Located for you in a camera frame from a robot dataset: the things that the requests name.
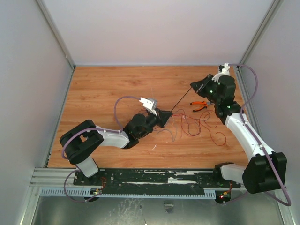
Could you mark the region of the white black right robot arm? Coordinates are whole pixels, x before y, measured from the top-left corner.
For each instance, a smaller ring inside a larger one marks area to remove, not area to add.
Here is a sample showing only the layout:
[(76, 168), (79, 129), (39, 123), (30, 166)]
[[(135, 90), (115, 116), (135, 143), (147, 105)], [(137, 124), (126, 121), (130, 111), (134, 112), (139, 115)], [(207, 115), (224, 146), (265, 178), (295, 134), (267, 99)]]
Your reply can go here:
[(196, 94), (214, 104), (216, 116), (234, 134), (249, 160), (246, 167), (234, 163), (215, 165), (214, 184), (223, 187), (230, 180), (235, 181), (251, 194), (283, 187), (287, 159), (284, 153), (275, 152), (268, 146), (248, 122), (241, 106), (234, 100), (235, 79), (229, 75), (217, 79), (208, 75), (190, 86)]

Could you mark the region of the black zip tie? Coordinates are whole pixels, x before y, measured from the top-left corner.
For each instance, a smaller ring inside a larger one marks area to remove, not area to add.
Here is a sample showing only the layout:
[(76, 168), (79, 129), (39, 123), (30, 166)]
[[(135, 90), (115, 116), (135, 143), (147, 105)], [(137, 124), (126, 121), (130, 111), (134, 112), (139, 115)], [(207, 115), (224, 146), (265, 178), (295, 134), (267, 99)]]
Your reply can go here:
[(171, 109), (171, 112), (173, 112), (173, 110), (177, 107), (177, 105), (183, 100), (183, 98), (190, 92), (190, 90), (192, 89), (192, 87), (190, 87), (187, 92), (178, 100), (178, 102), (173, 106), (173, 108)]

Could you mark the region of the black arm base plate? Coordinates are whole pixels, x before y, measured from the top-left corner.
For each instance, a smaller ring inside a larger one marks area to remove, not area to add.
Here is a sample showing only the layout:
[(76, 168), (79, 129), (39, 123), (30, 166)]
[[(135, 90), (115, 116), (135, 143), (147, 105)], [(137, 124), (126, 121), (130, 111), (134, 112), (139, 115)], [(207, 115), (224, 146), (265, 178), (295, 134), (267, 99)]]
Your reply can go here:
[(206, 188), (229, 190), (239, 187), (228, 180), (215, 180), (212, 169), (100, 168), (92, 177), (76, 172), (76, 186), (100, 187), (104, 194), (203, 195)]

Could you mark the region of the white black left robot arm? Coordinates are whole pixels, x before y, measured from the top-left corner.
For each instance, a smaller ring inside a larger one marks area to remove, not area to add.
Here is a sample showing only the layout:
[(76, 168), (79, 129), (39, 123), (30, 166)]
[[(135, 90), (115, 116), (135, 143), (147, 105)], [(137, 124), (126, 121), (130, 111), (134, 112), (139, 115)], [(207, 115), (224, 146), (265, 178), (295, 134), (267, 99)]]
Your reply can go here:
[(158, 108), (155, 111), (156, 114), (148, 112), (146, 116), (141, 113), (134, 115), (122, 130), (105, 129), (92, 120), (86, 120), (61, 136), (62, 156), (80, 169), (89, 184), (96, 185), (101, 174), (91, 157), (93, 151), (99, 146), (130, 149), (152, 133), (156, 126), (164, 128), (173, 113)]

